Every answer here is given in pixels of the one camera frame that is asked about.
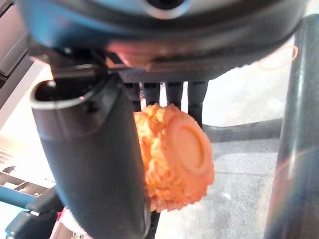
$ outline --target orange textured knob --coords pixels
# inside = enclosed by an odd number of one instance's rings
[[[214,181],[212,147],[197,122],[174,105],[134,113],[151,210],[181,209]]]

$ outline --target black plastic casing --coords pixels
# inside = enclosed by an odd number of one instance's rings
[[[31,95],[59,197],[94,239],[142,239],[150,226],[132,104],[123,87],[113,75],[91,85],[46,81]]]

